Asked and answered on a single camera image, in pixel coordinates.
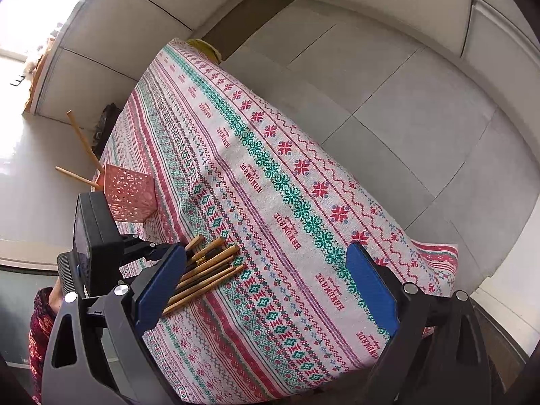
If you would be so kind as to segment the red patterned sleeve forearm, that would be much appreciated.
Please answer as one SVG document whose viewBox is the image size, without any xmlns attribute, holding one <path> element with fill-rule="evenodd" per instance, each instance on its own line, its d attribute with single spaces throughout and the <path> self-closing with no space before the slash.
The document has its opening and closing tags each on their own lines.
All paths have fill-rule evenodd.
<svg viewBox="0 0 540 405">
<path fill-rule="evenodd" d="M 46 287 L 36 293 L 34 312 L 30 318 L 28 333 L 29 366 L 34 385 L 32 399 L 36 404 L 41 403 L 43 366 L 50 334 L 57 315 L 49 305 L 49 296 L 52 290 L 52 287 Z"/>
</svg>

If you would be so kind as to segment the person's left hand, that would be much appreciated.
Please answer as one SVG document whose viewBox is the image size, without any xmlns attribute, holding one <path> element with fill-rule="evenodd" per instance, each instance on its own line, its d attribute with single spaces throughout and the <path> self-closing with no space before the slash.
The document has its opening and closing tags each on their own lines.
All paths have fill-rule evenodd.
<svg viewBox="0 0 540 405">
<path fill-rule="evenodd" d="M 58 278 L 52 290 L 49 293 L 49 308 L 56 315 L 62 306 L 64 295 L 62 292 L 61 282 Z"/>
</svg>

